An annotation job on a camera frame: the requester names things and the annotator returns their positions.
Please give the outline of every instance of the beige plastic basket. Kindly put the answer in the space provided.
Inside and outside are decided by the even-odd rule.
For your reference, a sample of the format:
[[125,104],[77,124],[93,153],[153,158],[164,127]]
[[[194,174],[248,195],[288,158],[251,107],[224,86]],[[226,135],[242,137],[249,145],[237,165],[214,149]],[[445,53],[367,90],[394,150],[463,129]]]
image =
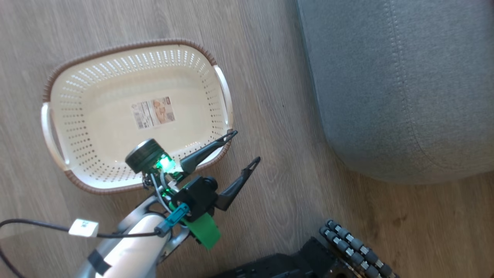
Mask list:
[[[92,193],[141,188],[124,162],[154,138],[178,162],[233,128],[230,92],[210,53],[185,40],[122,46],[59,67],[45,88],[41,124],[67,177]],[[229,144],[198,169],[221,159]]]

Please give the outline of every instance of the gray ottoman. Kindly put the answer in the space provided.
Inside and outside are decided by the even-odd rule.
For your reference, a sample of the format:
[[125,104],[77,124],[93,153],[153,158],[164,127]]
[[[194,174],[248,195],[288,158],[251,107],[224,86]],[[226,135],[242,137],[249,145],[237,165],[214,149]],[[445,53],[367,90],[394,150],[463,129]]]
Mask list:
[[326,137],[398,183],[494,169],[494,1],[299,0]]

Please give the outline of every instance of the basket handle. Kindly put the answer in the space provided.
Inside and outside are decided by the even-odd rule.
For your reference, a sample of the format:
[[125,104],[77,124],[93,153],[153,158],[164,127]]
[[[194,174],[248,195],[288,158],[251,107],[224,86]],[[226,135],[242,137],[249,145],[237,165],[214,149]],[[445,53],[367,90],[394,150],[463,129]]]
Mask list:
[[43,103],[43,107],[41,108],[41,127],[43,128],[44,141],[58,167],[60,167],[63,171],[67,171],[69,169],[68,167],[69,161],[62,157],[62,155],[58,151],[57,145],[55,143],[55,139],[53,139],[50,112],[51,112],[50,103],[49,102]]
[[225,75],[223,71],[219,68],[218,65],[214,65],[214,70],[216,71],[216,75],[221,84],[221,90],[223,91],[223,99],[225,100],[226,105],[226,114],[227,118],[225,119],[226,124],[228,125],[228,129],[233,128],[233,104],[232,97],[230,96],[230,89],[228,88],[228,84],[226,83]]

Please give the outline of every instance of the wood grain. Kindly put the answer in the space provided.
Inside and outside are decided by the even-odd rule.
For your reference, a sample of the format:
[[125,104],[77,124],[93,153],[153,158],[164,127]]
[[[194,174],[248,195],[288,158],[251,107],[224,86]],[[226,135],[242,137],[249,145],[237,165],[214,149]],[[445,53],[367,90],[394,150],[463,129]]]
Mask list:
[[[325,218],[339,220],[402,277],[494,274],[494,174],[405,186],[345,169],[327,145],[311,91],[292,0],[0,0],[0,219],[110,232],[146,192],[97,196],[73,186],[42,138],[42,89],[60,63],[159,38],[187,38],[223,69],[239,135],[200,172],[232,181],[261,155],[210,252],[187,241],[159,277],[208,277],[274,252],[294,252]],[[27,277],[70,277],[98,243],[32,227],[1,231],[0,244]],[[0,264],[0,276],[13,277]]]

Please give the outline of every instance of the black tape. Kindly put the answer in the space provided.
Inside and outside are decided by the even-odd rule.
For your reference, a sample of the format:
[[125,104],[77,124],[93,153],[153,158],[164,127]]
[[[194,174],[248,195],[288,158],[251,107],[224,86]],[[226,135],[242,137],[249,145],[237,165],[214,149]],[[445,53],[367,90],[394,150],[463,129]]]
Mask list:
[[98,253],[96,249],[91,253],[91,255],[89,255],[87,260],[93,266],[94,270],[96,270],[96,272],[98,272],[101,276],[103,276],[105,272],[112,267],[105,262],[101,254]]

